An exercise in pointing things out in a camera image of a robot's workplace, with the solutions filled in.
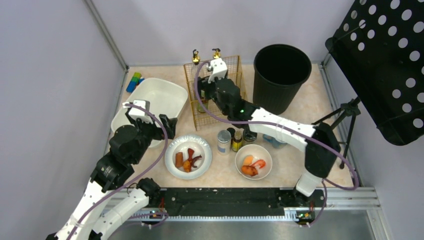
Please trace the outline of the yellow cap sauce bottle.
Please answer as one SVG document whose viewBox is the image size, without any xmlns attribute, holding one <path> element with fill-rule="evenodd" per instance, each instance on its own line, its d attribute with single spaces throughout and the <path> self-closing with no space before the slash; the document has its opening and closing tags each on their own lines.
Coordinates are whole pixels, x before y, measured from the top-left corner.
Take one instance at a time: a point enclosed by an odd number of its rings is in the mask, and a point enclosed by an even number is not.
<svg viewBox="0 0 424 240">
<path fill-rule="evenodd" d="M 203 114 L 209 108 L 209 100 L 201 96 L 200 101 L 197 102 L 196 109 L 197 112 Z"/>
</svg>

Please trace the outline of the dark sauce glass bottle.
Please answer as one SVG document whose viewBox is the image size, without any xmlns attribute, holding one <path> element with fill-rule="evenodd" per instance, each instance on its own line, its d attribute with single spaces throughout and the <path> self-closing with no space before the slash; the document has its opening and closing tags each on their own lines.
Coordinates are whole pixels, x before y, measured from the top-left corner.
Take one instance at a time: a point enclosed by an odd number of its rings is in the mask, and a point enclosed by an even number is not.
<svg viewBox="0 0 424 240">
<path fill-rule="evenodd" d="M 191 73 L 191 77 L 190 79 L 192 80 L 192 87 L 194 90 L 196 90 L 195 88 L 195 80 L 198 80 L 198 78 L 203 78 L 204 77 L 204 71 L 202 67 L 199 67 L 199 64 L 201 62 L 201 59 L 199 57 L 199 51 L 194 49 L 192 51 L 192 67 L 190 70 Z M 198 77 L 196 77 L 196 72 L 198 71 L 198 69 L 200 69 Z"/>
</svg>

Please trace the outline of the silver lid white can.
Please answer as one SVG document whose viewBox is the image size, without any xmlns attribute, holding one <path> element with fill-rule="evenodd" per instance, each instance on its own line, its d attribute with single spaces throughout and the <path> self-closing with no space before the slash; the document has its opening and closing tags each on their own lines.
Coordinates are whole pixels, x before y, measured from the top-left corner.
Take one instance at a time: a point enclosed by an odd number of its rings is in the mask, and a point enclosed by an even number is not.
<svg viewBox="0 0 424 240">
<path fill-rule="evenodd" d="M 232 136 L 228 130 L 221 130 L 217 134 L 217 150 L 221 155 L 228 155 L 231 150 Z"/>
</svg>

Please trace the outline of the small yellow label bottle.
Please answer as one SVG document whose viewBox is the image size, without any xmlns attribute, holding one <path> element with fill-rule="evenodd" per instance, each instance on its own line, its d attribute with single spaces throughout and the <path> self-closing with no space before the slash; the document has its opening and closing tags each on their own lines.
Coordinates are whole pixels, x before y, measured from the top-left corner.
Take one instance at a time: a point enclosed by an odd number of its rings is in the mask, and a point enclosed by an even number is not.
<svg viewBox="0 0 424 240">
<path fill-rule="evenodd" d="M 234 152 L 238 152 L 243 145 L 242 141 L 243 141 L 243 133 L 239 130 L 235 131 L 232 136 L 231 149 Z"/>
</svg>

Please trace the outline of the clear gold-top oil bottle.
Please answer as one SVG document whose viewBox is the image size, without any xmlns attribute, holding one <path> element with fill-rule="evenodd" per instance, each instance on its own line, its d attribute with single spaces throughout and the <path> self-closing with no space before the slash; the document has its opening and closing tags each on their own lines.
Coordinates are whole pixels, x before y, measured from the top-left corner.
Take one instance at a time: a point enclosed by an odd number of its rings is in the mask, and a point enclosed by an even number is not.
<svg viewBox="0 0 424 240">
<path fill-rule="evenodd" d="M 219 48 L 213 48 L 212 51 L 214 51 L 213 59 L 221 58 L 221 50 Z"/>
</svg>

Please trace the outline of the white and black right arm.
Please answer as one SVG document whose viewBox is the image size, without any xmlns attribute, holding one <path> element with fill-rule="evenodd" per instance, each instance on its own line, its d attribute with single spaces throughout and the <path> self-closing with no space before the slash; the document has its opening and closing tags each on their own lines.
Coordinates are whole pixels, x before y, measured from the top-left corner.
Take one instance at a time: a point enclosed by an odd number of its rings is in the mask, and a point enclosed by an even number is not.
<svg viewBox="0 0 424 240">
<path fill-rule="evenodd" d="M 304 153 L 304 173 L 297 180 L 294 191 L 310 197 L 323 183 L 336 159 L 343 159 L 341 147 L 330 125 L 302 124 L 273 114 L 241 98 L 240 89 L 229 78 L 209 81 L 195 76 L 194 92 L 200 99 L 205 90 L 205 98 L 213 100 L 224 117 L 208 111 L 214 119 L 228 123 L 239 129 L 269 135 L 278 142 L 287 143 Z"/>
</svg>

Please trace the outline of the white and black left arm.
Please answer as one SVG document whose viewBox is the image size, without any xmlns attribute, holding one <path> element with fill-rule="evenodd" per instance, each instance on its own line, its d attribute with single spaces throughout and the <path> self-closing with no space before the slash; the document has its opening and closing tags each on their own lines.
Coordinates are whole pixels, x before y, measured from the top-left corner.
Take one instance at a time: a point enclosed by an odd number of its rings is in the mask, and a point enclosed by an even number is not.
<svg viewBox="0 0 424 240">
<path fill-rule="evenodd" d="M 172 140 L 178 119 L 165 114 L 126 112 L 122 125 L 109 140 L 109 151 L 97 162 L 77 207 L 65 225 L 48 240 L 107 240 L 131 215 L 149 203 L 158 185 L 148 180 L 113 209 L 103 214 L 112 195 L 128 186 L 126 181 L 153 141 Z"/>
</svg>

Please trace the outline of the white paper plate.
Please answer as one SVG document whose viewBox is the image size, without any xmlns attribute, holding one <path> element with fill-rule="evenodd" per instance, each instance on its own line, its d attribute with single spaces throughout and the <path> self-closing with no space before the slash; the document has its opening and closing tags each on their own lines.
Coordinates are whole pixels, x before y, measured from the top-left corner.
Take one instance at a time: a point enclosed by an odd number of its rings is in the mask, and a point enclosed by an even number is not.
<svg viewBox="0 0 424 240">
<path fill-rule="evenodd" d="M 210 144 L 195 134 L 177 137 L 168 146 L 164 156 L 167 170 L 183 180 L 193 180 L 203 175 L 209 169 L 212 159 Z"/>
</svg>

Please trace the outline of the white plastic basin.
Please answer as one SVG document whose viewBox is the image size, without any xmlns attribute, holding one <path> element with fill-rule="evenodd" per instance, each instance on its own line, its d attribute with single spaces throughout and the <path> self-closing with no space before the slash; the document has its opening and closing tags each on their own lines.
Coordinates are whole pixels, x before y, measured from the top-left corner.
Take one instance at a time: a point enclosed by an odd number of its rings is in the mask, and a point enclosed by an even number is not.
<svg viewBox="0 0 424 240">
<path fill-rule="evenodd" d="M 124 102 L 134 100 L 150 102 L 149 111 L 155 117 L 164 114 L 172 119 L 179 117 L 188 100 L 188 92 L 171 81 L 150 77 L 143 80 Z"/>
</svg>

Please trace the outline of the red sausage piece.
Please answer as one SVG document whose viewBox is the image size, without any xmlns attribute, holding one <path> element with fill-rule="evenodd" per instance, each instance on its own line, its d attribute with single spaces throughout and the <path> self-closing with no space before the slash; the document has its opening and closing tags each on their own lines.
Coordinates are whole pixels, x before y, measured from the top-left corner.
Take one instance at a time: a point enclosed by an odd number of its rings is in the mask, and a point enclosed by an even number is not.
<svg viewBox="0 0 424 240">
<path fill-rule="evenodd" d="M 192 162 L 192 160 L 193 160 L 193 155 L 194 155 L 194 150 L 193 149 L 191 149 L 191 148 L 188 148 L 187 149 L 187 153 L 188 153 L 188 161 L 191 163 Z"/>
</svg>

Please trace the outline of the orange sausage piece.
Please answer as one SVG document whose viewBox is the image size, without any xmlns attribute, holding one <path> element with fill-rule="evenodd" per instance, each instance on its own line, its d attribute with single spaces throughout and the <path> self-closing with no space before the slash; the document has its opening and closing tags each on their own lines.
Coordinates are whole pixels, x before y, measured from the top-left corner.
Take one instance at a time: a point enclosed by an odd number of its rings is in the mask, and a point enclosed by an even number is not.
<svg viewBox="0 0 424 240">
<path fill-rule="evenodd" d="M 181 168 L 184 165 L 184 154 L 182 152 L 177 152 L 175 155 L 175 167 Z"/>
</svg>

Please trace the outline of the small dark spice jar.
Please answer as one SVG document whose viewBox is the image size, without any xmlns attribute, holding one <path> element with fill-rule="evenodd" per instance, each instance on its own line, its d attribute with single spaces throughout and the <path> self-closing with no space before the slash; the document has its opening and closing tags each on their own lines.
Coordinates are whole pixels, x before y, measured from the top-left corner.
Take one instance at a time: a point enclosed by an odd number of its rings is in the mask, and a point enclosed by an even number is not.
<svg viewBox="0 0 424 240">
<path fill-rule="evenodd" d="M 236 130 L 233 127 L 229 127 L 226 130 L 230 133 L 231 138 L 233 138 Z"/>
</svg>

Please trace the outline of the orange fried food piece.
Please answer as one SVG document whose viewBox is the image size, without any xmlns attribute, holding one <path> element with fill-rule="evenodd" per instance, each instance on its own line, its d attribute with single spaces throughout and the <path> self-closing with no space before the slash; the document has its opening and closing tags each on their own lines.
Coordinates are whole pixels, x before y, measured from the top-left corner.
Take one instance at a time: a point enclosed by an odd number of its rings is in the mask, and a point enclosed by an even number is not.
<svg viewBox="0 0 424 240">
<path fill-rule="evenodd" d="M 186 173 L 190 173 L 190 172 L 192 171 L 191 161 L 190 161 L 190 160 L 185 160 L 185 161 L 183 162 L 182 167 L 183 167 L 183 170 L 184 170 Z"/>
</svg>

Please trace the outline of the dark octopus sausage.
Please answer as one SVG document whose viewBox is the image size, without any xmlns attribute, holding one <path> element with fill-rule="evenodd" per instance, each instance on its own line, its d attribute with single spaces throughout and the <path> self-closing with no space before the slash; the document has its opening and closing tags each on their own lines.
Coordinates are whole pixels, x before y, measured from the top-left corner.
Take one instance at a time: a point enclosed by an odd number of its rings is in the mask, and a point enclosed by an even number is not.
<svg viewBox="0 0 424 240">
<path fill-rule="evenodd" d="M 201 155 L 198 155 L 198 156 L 196 156 L 196 157 L 194 157 L 194 158 L 192 158 L 192 160 L 191 160 L 191 167 L 192 168 L 197 168 L 197 166 L 196 166 L 196 162 L 198 161 L 198 160 L 201 160 L 202 159 L 202 156 Z"/>
</svg>

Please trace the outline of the black lid round jar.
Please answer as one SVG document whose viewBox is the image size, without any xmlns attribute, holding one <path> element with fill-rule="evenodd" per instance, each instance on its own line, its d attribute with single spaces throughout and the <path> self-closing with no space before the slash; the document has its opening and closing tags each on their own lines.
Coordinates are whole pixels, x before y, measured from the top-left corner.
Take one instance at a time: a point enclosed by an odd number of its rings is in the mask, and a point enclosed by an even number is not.
<svg viewBox="0 0 424 240">
<path fill-rule="evenodd" d="M 245 129 L 242 133 L 242 141 L 244 145 L 253 144 L 257 140 L 258 134 Z"/>
</svg>

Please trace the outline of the blue green toy blocks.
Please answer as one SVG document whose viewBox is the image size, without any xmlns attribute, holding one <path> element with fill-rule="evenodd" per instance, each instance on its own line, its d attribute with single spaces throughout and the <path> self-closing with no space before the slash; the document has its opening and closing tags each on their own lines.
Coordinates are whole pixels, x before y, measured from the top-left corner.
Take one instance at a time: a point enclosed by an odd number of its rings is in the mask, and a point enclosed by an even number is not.
<svg viewBox="0 0 424 240">
<path fill-rule="evenodd" d="M 128 83 L 126 87 L 127 93 L 132 93 L 144 80 L 145 78 L 142 76 L 140 72 L 135 72 L 133 76 L 131 77 L 130 82 Z"/>
</svg>

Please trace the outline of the black trash bin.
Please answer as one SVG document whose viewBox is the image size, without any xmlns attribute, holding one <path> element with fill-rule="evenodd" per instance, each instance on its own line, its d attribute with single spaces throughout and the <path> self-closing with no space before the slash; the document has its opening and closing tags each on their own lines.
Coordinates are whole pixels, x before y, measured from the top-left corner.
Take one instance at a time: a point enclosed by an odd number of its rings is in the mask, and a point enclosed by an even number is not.
<svg viewBox="0 0 424 240">
<path fill-rule="evenodd" d="M 287 44 L 272 44 L 259 50 L 253 68 L 252 101 L 275 115 L 287 110 L 312 73 L 309 57 Z"/>
</svg>

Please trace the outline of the white bowl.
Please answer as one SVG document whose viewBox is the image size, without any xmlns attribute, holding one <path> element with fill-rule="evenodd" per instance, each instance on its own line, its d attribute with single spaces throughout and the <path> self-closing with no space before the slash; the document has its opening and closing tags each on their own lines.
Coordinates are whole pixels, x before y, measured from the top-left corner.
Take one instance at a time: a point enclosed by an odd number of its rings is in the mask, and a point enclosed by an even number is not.
<svg viewBox="0 0 424 240">
<path fill-rule="evenodd" d="M 244 158 L 248 155 L 252 155 L 254 157 L 254 160 L 252 163 L 256 162 L 257 160 L 265 160 L 266 166 L 263 168 L 257 168 L 258 169 L 258 175 L 256 176 L 248 176 L 244 175 L 241 172 L 241 167 L 243 166 Z M 244 178 L 249 180 L 261 180 L 267 177 L 272 168 L 273 168 L 273 159 L 271 154 L 266 150 L 264 147 L 257 145 L 257 144 L 248 144 L 246 146 L 243 146 L 239 149 L 239 151 L 235 155 L 234 164 L 236 170 L 241 174 Z"/>
</svg>

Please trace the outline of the orange toy food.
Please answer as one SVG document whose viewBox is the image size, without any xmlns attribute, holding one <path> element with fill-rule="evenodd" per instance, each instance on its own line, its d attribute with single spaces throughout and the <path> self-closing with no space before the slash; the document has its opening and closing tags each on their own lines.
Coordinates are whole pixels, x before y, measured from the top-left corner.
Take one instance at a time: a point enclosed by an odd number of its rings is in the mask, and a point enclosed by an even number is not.
<svg viewBox="0 0 424 240">
<path fill-rule="evenodd" d="M 253 163 L 254 157 L 252 155 L 247 155 L 243 159 L 243 166 L 250 166 Z"/>
</svg>

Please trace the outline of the blue ceramic mug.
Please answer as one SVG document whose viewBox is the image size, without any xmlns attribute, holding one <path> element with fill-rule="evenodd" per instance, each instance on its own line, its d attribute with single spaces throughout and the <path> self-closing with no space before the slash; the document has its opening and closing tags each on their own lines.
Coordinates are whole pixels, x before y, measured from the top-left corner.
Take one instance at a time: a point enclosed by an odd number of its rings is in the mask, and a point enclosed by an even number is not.
<svg viewBox="0 0 424 240">
<path fill-rule="evenodd" d="M 270 143 L 274 149 L 281 149 L 281 148 L 288 145 L 286 142 L 278 141 L 276 138 L 274 138 L 270 135 L 267 135 L 267 134 L 263 134 L 262 138 L 263 138 L 264 141 Z"/>
</svg>

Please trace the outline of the toy shrimp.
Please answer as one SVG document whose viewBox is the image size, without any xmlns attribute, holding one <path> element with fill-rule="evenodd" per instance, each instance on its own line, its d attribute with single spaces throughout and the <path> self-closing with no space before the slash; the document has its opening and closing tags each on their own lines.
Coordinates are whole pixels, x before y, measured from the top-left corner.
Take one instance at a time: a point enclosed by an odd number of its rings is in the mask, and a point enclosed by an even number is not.
<svg viewBox="0 0 424 240">
<path fill-rule="evenodd" d="M 250 166 L 251 167 L 254 167 L 254 168 L 262 169 L 262 168 L 264 168 L 266 166 L 266 164 L 267 163 L 266 163 L 265 160 L 259 159 L 259 160 L 255 161 L 254 163 L 252 163 Z"/>
</svg>

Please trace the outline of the brown fried toy food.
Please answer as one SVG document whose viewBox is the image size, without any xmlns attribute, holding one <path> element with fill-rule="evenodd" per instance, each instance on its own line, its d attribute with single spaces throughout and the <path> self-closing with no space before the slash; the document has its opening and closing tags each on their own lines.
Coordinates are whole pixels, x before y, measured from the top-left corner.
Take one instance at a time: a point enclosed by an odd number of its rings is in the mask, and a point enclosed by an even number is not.
<svg viewBox="0 0 424 240">
<path fill-rule="evenodd" d="M 250 177 L 254 177 L 259 174 L 258 169 L 251 165 L 243 165 L 240 170 L 242 174 Z"/>
</svg>

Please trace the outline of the black perforated panel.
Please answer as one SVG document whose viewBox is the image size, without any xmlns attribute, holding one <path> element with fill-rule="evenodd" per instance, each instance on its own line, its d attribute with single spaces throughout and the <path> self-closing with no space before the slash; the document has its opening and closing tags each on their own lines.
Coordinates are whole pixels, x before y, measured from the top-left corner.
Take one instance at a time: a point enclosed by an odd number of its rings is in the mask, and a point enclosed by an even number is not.
<svg viewBox="0 0 424 240">
<path fill-rule="evenodd" d="M 423 136 L 423 1 L 355 0 L 325 46 L 387 142 Z"/>
</svg>

